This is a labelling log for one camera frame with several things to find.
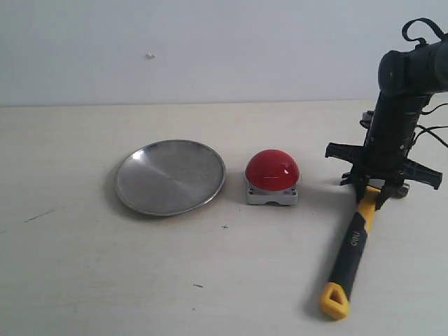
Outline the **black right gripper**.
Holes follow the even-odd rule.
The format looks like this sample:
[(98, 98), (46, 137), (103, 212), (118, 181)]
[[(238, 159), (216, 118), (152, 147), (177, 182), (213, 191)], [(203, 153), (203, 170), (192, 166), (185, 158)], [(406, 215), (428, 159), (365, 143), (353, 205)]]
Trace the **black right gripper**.
[(438, 189), (442, 174), (407, 157), (407, 148), (388, 148), (383, 143), (365, 141), (362, 146), (330, 142), (325, 150), (327, 158), (337, 158), (352, 164), (350, 172), (342, 175), (341, 186), (352, 185), (356, 202), (365, 195), (367, 179), (385, 180), (375, 200), (375, 210), (380, 210), (386, 200), (403, 197), (403, 180), (417, 181)]

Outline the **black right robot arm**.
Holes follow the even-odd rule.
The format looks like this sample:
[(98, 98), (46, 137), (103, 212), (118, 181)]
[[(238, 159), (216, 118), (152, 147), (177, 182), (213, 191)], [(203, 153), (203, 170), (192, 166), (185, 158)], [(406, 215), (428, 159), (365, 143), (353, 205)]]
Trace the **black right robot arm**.
[(381, 209), (406, 180), (438, 189), (442, 173), (408, 158), (423, 109), (434, 94), (447, 91), (447, 42), (418, 45), (409, 52), (392, 50), (379, 63), (379, 97), (372, 113), (365, 113), (363, 145), (329, 143), (327, 158), (350, 162), (343, 184), (352, 184), (361, 200), (372, 179), (383, 180), (375, 198)]

